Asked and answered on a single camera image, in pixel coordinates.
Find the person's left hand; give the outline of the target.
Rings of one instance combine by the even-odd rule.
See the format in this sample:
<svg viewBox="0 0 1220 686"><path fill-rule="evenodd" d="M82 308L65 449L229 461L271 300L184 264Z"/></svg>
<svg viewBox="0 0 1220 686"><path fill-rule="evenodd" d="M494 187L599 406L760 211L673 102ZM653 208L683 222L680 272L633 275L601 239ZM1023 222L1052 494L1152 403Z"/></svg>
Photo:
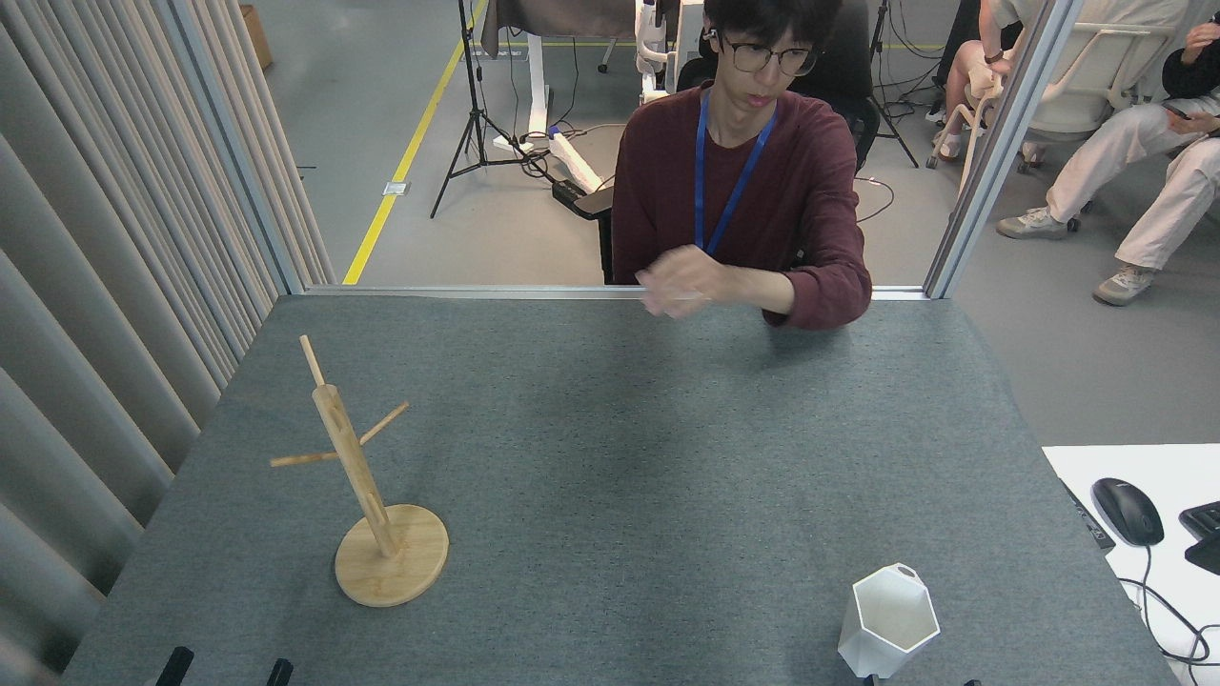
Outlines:
<svg viewBox="0 0 1220 686"><path fill-rule="evenodd" d="M732 270L698 247L664 251L648 269L636 272L647 312L671 319L693 315L711 303L733 299Z"/></svg>

